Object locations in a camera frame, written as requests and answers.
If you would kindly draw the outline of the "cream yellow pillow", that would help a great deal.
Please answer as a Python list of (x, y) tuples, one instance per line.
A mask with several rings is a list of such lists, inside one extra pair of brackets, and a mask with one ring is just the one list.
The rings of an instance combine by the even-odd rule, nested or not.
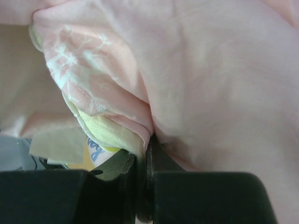
[(103, 28), (32, 24), (34, 46), (85, 134), (105, 151), (143, 157), (153, 123), (131, 50)]

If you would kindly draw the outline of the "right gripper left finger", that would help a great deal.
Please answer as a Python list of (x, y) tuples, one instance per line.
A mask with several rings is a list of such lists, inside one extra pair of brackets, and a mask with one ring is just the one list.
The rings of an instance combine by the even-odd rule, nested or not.
[(3, 224), (133, 224), (135, 157), (120, 150), (92, 171), (0, 174)]

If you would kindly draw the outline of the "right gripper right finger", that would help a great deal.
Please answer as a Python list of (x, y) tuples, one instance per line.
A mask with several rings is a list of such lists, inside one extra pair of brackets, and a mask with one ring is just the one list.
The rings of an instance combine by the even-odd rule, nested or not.
[(188, 172), (156, 136), (147, 152), (147, 216), (156, 224), (275, 224), (261, 180), (245, 172)]

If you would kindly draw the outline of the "pink cartoon pillowcase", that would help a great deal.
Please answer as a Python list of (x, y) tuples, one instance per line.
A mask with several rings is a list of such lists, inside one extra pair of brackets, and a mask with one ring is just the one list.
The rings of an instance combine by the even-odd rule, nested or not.
[(199, 170), (299, 174), (296, 0), (3, 0), (0, 130), (78, 160), (90, 139), (29, 27), (103, 28), (136, 60), (157, 135)]

